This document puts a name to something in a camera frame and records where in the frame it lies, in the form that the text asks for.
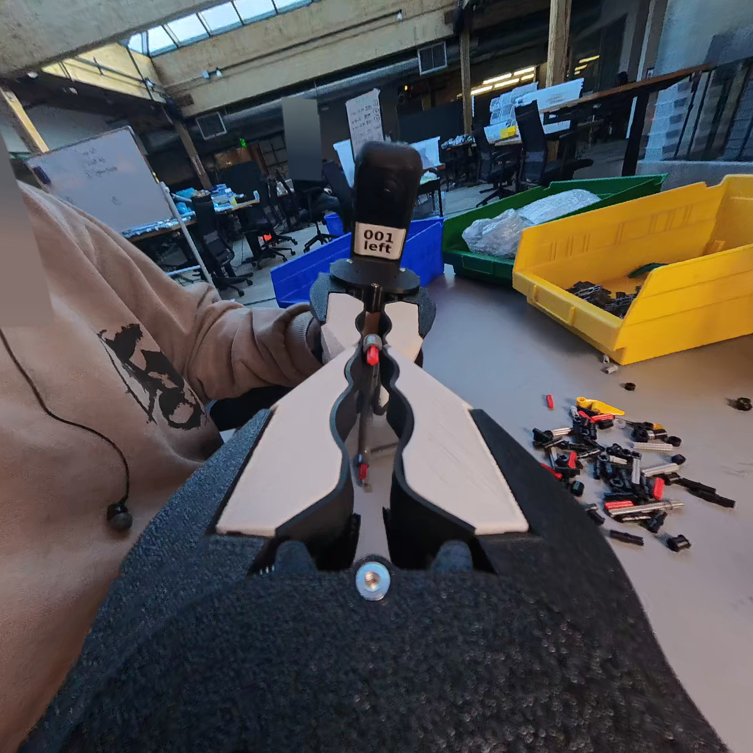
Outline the wooden high table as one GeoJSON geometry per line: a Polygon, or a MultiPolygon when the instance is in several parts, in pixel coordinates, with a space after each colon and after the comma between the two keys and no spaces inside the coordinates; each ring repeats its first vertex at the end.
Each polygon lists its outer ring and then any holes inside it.
{"type": "Polygon", "coordinates": [[[624,86],[591,93],[579,99],[543,108],[540,110],[540,115],[544,117],[546,124],[559,123],[564,120],[576,123],[591,115],[606,115],[620,105],[631,105],[633,119],[628,129],[621,175],[624,177],[633,176],[638,163],[648,101],[651,95],[664,91],[695,75],[709,72],[712,68],[712,63],[705,62],[701,65],[635,81],[624,86]]]}

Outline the grey desk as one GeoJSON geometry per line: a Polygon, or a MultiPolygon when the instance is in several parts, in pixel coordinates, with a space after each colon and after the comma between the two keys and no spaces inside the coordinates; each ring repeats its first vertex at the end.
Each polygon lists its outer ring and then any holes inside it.
{"type": "Polygon", "coordinates": [[[691,548],[674,553],[609,541],[686,691],[731,751],[751,751],[751,336],[601,371],[602,355],[515,291],[457,278],[429,286],[437,306],[424,368],[485,410],[535,459],[532,428],[567,424],[576,397],[604,400],[682,438],[691,479],[737,502],[733,511],[692,498],[666,530],[691,548]],[[633,392],[623,382],[635,382],[633,392]],[[556,409],[549,410],[550,393],[556,409]]]}

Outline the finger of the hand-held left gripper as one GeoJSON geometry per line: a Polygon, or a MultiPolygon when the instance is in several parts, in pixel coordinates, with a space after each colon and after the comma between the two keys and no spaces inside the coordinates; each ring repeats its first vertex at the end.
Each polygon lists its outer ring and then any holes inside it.
{"type": "Polygon", "coordinates": [[[362,334],[357,321],[364,314],[364,302],[347,293],[330,292],[327,295],[325,319],[321,322],[322,360],[333,362],[345,353],[353,356],[361,344],[362,334]]]}
{"type": "Polygon", "coordinates": [[[419,305],[395,301],[385,305],[387,331],[383,338],[389,358],[401,354],[404,359],[422,366],[424,336],[419,334],[419,305]]]}

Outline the white whiteboard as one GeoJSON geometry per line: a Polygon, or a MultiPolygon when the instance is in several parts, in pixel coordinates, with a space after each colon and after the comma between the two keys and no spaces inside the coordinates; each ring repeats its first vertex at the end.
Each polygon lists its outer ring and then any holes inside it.
{"type": "Polygon", "coordinates": [[[45,190],[115,231],[175,217],[131,127],[31,156],[26,164],[45,190]]]}

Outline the white paper poster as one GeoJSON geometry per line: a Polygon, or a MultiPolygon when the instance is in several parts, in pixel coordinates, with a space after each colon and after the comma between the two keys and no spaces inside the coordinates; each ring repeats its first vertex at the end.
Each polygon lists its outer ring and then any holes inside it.
{"type": "Polygon", "coordinates": [[[355,160],[366,144],[385,141],[378,88],[347,100],[346,116],[355,160]]]}

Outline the heap of dark grey bricks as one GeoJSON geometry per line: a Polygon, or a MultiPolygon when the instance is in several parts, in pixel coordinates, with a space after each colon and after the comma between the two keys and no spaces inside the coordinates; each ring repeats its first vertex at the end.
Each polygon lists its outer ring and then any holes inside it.
{"type": "Polygon", "coordinates": [[[579,281],[572,287],[567,288],[566,291],[602,311],[618,318],[625,318],[641,290],[641,286],[636,286],[632,291],[610,291],[600,284],[579,281]]]}

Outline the green storage bin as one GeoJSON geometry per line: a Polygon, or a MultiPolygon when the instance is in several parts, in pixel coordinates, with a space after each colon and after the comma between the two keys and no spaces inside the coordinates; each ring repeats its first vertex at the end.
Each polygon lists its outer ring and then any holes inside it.
{"type": "Polygon", "coordinates": [[[514,254],[482,254],[470,250],[463,233],[475,222],[495,222],[499,215],[514,211],[533,215],[529,226],[604,209],[659,193],[667,173],[611,178],[582,178],[552,182],[454,215],[444,223],[442,253],[457,277],[511,287],[514,254]]]}

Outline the pile of black red pins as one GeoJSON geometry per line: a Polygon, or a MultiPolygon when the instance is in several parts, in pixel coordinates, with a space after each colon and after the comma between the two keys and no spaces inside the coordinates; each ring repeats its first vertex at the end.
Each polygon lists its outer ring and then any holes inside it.
{"type": "Polygon", "coordinates": [[[631,547],[643,547],[645,535],[661,540],[674,553],[691,548],[682,533],[666,530],[668,519],[685,509],[673,493],[733,511],[737,502],[714,487],[687,476],[682,438],[664,425],[628,417],[597,415],[568,409],[569,422],[555,428],[532,428],[532,447],[544,457],[543,467],[580,502],[606,536],[631,547]]]}

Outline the clear plastic bag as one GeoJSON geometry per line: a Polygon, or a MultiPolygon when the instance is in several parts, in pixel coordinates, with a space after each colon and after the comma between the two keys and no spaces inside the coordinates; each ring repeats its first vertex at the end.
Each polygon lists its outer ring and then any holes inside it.
{"type": "Polygon", "coordinates": [[[494,218],[477,219],[462,231],[461,237],[472,253],[513,259],[524,230],[588,209],[599,201],[600,196],[583,189],[555,193],[494,218]]]}

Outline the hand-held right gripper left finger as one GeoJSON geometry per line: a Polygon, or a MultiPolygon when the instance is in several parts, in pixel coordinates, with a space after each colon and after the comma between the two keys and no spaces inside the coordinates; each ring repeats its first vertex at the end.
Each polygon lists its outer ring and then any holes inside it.
{"type": "Polygon", "coordinates": [[[261,567],[286,541],[304,544],[321,570],[355,560],[360,516],[346,446],[358,420],[353,366],[359,376],[356,346],[277,402],[218,509],[216,534],[260,539],[261,567]]]}

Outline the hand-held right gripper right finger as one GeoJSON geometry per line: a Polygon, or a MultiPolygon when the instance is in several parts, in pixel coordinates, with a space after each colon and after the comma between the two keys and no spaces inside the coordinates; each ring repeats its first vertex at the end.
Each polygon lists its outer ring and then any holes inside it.
{"type": "Polygon", "coordinates": [[[530,525],[492,444],[501,428],[413,360],[387,348],[381,362],[387,420],[398,438],[383,516],[391,562],[427,569],[450,541],[491,569],[488,541],[516,540],[530,525]]]}

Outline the grey bent rod red caps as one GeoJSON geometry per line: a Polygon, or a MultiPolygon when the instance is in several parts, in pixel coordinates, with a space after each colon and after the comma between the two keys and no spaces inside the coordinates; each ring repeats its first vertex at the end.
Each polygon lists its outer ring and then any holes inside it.
{"type": "Polygon", "coordinates": [[[357,452],[354,460],[355,477],[358,485],[362,488],[366,488],[368,485],[368,473],[371,465],[368,433],[374,407],[379,404],[381,354],[382,338],[378,334],[365,334],[362,338],[360,361],[362,371],[359,378],[360,411],[357,452]]]}

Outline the person's left forearm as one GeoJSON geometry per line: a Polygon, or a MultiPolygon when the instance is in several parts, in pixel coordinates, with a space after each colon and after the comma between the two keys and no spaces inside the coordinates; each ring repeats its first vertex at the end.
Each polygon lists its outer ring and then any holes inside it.
{"type": "Polygon", "coordinates": [[[318,335],[305,307],[249,309],[207,285],[180,289],[153,333],[203,403],[298,386],[322,366],[318,335]]]}

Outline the black office chair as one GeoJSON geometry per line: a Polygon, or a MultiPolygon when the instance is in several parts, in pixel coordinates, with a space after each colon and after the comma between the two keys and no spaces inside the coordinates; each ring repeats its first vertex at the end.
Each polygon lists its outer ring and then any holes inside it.
{"type": "Polygon", "coordinates": [[[476,204],[475,208],[479,209],[516,193],[522,145],[517,142],[496,148],[489,142],[482,128],[475,129],[473,136],[480,160],[479,179],[491,185],[491,188],[482,191],[486,198],[476,204]]]}
{"type": "Polygon", "coordinates": [[[233,270],[234,250],[221,234],[211,193],[198,191],[191,198],[194,230],[200,256],[219,291],[234,291],[238,297],[252,284],[252,274],[237,276],[233,270]]]}
{"type": "Polygon", "coordinates": [[[517,193],[571,180],[579,170],[594,165],[593,159],[577,156],[578,128],[566,127],[551,134],[545,133],[536,100],[517,106],[515,115],[521,140],[515,177],[517,193]]]}

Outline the yellow storage bin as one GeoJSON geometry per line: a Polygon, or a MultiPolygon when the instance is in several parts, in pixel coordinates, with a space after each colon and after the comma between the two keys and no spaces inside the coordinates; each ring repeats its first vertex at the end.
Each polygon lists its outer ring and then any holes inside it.
{"type": "Polygon", "coordinates": [[[752,176],[727,175],[523,231],[513,288],[618,364],[751,334],[752,176]],[[647,276],[626,274],[666,262],[647,276]],[[642,290],[625,318],[566,290],[642,290]]]}

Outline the blue storage bin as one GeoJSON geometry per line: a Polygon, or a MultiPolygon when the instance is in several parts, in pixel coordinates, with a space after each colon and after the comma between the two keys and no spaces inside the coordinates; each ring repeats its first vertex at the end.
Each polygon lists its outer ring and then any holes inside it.
{"type": "MultiPolygon", "coordinates": [[[[443,218],[414,220],[410,224],[401,262],[419,275],[424,287],[444,273],[443,230],[443,218]]],[[[334,261],[346,258],[350,243],[351,234],[347,233],[273,268],[271,281],[278,306],[308,303],[310,288],[318,275],[328,272],[334,261]]]]}

